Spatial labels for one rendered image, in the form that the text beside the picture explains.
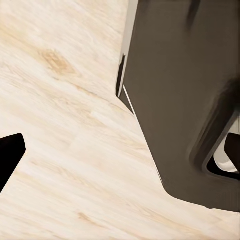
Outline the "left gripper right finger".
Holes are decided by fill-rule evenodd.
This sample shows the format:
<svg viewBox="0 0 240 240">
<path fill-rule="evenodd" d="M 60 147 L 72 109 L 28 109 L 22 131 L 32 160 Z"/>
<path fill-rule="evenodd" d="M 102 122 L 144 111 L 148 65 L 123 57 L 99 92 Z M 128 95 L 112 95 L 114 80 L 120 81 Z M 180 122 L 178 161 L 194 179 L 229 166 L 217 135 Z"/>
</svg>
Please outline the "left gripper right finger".
<svg viewBox="0 0 240 240">
<path fill-rule="evenodd" d="M 227 135 L 224 151 L 240 173 L 240 135 L 229 133 Z"/>
</svg>

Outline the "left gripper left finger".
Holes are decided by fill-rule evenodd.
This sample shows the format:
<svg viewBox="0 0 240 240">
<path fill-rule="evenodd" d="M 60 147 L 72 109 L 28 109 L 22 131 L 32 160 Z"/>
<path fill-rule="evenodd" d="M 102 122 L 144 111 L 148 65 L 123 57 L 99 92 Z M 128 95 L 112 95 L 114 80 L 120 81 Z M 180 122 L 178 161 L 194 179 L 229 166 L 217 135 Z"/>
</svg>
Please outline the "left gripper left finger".
<svg viewBox="0 0 240 240">
<path fill-rule="evenodd" d="M 0 138 L 0 193 L 26 152 L 22 133 Z"/>
</svg>

